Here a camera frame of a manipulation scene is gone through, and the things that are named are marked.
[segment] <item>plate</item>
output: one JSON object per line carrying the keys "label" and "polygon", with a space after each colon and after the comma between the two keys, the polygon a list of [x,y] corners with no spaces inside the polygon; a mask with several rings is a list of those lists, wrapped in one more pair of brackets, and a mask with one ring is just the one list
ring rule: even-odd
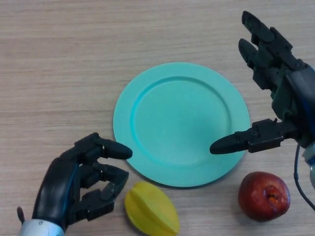
{"label": "plate", "polygon": [[113,117],[116,141],[133,151],[128,163],[146,178],[173,187],[196,187],[227,174],[244,151],[212,155],[210,145],[250,125],[232,83],[186,62],[158,65],[135,77]]}

